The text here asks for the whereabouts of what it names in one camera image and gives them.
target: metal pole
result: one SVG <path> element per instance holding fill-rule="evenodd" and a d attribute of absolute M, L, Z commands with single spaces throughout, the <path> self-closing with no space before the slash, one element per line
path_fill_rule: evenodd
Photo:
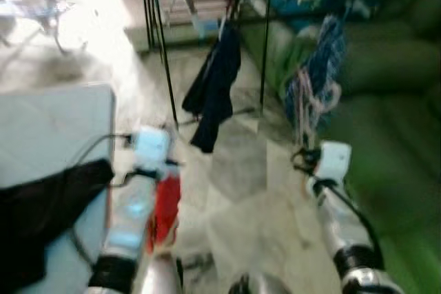
<path fill-rule="evenodd" d="M 267 48 L 268 48 L 268 32 L 269 32 L 269 9 L 271 7 L 271 0 L 267 0 L 267 10 L 265 13 L 265 40 L 263 42 L 263 56 L 262 56 L 262 75 L 260 78 L 260 110 L 263 111 L 263 97 L 265 93 L 265 74 L 267 67 Z"/>
<path fill-rule="evenodd" d="M 158 28 L 158 22 L 156 20 L 156 10 L 155 10 L 155 2 L 154 0 L 149 0 L 150 4 L 149 4 L 149 8 L 151 8 L 150 10 L 150 14 L 152 15 L 152 41 L 153 41 L 153 48 L 156 48 L 156 42 L 159 43 L 159 41 L 161 40 L 160 36 L 159 36 L 159 28 Z M 159 52 L 159 55 L 161 57 L 161 63 L 164 63 L 164 59 L 163 59 L 163 54 L 162 52 Z"/>
<path fill-rule="evenodd" d="M 149 20 L 150 20 L 150 34 L 152 38 L 152 47 L 156 45 L 156 40 L 154 38 L 154 31 L 156 29 L 156 18 L 154 16 L 154 2 L 153 0 L 147 0 L 149 7 Z"/>
<path fill-rule="evenodd" d="M 145 15 L 145 31 L 147 32 L 147 40 L 150 48 L 152 45 L 152 31 L 150 28 L 152 22 L 152 15 L 150 9 L 147 7 L 147 0 L 143 0 L 143 5 L 144 5 L 144 15 Z"/>
<path fill-rule="evenodd" d="M 159 0 L 154 0 L 154 2 L 156 5 L 156 11 L 157 11 L 158 21 L 159 21 L 159 23 L 156 23 L 156 24 L 159 24 L 159 31 L 161 33 L 161 42 L 160 43 L 161 43 L 161 49 L 163 52 L 163 62 L 164 62 L 165 73 L 167 75 L 167 85 L 168 85 L 168 91 L 170 94 L 170 103 L 172 104 L 173 119 L 174 119 L 176 126 L 178 127 L 178 117 L 176 115 L 176 107 L 174 105 L 172 80 L 170 78 L 170 68 L 168 65 L 168 58 L 167 58 L 167 46 L 165 43 L 164 27 L 163 27 L 163 22 L 161 19 L 161 7 L 159 5 Z"/>

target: hanging black garment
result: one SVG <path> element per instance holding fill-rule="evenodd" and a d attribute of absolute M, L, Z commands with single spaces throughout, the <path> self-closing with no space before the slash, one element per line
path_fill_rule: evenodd
<path fill-rule="evenodd" d="M 239 33 L 226 23 L 182 105 L 187 112 L 202 115 L 191 144 L 204 153 L 213 152 L 219 125 L 233 114 L 229 91 L 239 68 Z"/>
<path fill-rule="evenodd" d="M 45 247 L 74 225 L 113 175 L 102 159 L 0 189 L 0 293 L 44 278 Z"/>

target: electrical wire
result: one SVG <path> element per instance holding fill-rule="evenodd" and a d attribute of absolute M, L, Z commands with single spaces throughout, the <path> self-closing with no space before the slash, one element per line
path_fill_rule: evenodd
<path fill-rule="evenodd" d="M 64 170 L 64 180 L 63 180 L 63 186 L 60 188 L 60 190 L 56 190 L 58 196 L 63 196 L 64 189 L 68 185 L 68 169 L 72 169 L 74 171 L 75 167 L 78 167 L 83 161 L 88 157 L 88 155 L 98 146 L 101 142 L 107 139 L 117 139 L 117 138 L 123 138 L 127 143 L 130 143 L 133 135 L 131 134 L 106 134 L 104 136 L 101 136 L 97 138 L 78 158 L 78 160 L 71 166 L 68 166 Z M 56 201 L 59 199 L 54 199 L 55 203 L 52 205 L 54 207 L 56 205 Z M 88 264 L 90 269 L 93 271 L 95 268 L 95 263 L 93 262 L 92 258 L 90 257 L 90 254 L 87 252 L 87 249 L 84 247 L 84 243 L 82 243 L 81 239 L 78 236 L 78 233 L 75 231 L 74 225 L 68 229 L 69 231 L 69 237 L 72 241 L 76 252 L 79 254 L 79 256 Z"/>
<path fill-rule="evenodd" d="M 326 186 L 326 187 L 332 193 L 334 193 L 334 195 L 336 197 L 338 197 L 340 200 L 342 200 L 342 202 L 344 202 L 344 204 L 347 205 L 353 211 L 354 214 L 357 215 L 358 219 L 360 220 L 362 225 L 366 228 L 367 233 L 369 234 L 369 237 L 372 240 L 374 253 L 377 255 L 378 263 L 380 265 L 379 267 L 381 269 L 383 269 L 384 268 L 384 258 L 383 258 L 383 254 L 382 254 L 382 251 L 380 248 L 380 243 L 378 242 L 377 236 L 375 235 L 375 231 L 373 230 L 373 227 L 371 226 L 371 224 L 369 223 L 367 218 L 361 212 L 359 212 L 359 210 L 357 210 L 357 208 L 354 207 L 353 203 L 351 201 L 349 201 L 349 199 L 345 198 L 338 190 L 336 190 L 332 186 Z"/>

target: white table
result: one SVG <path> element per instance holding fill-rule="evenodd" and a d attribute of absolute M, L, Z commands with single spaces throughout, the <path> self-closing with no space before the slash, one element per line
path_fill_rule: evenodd
<path fill-rule="evenodd" d="M 74 156 L 99 136 L 113 132 L 114 95 L 108 85 L 63 87 L 0 95 L 0 185 L 11 187 L 71 167 Z M 84 162 L 112 160 L 114 145 L 105 140 Z M 107 192 L 89 204 L 75 229 L 92 258 L 97 258 L 107 218 Z M 81 294 L 91 272 L 67 234 L 49 247 L 47 275 L 20 293 Z"/>

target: tiled floor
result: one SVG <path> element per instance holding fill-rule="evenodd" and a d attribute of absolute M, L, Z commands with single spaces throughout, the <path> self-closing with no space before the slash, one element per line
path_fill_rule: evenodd
<path fill-rule="evenodd" d="M 0 92 L 104 81 L 116 94 L 117 131 L 170 121 L 159 56 L 140 59 L 121 25 L 107 16 L 86 22 L 89 45 L 84 53 L 61 56 L 44 36 L 24 47 L 0 47 Z M 16 24 L 17 33 L 23 34 L 23 26 Z M 206 54 L 207 50 L 170 52 L 180 120 L 189 118 L 180 105 Z M 243 51 L 232 89 L 234 108 L 258 107 L 259 85 L 259 73 Z M 339 293 L 314 206 L 302 193 L 301 175 L 289 164 L 289 125 L 271 93 L 262 115 L 235 116 L 221 126 L 212 155 L 187 143 L 195 129 L 182 127 L 176 144 L 176 157 L 185 166 L 174 252 L 183 257 L 211 252 L 216 270 L 202 275 L 187 293 L 226 294 L 232 278 L 244 270 L 277 275 L 293 294 Z M 117 151 L 116 170 L 123 171 L 127 164 L 126 155 Z"/>

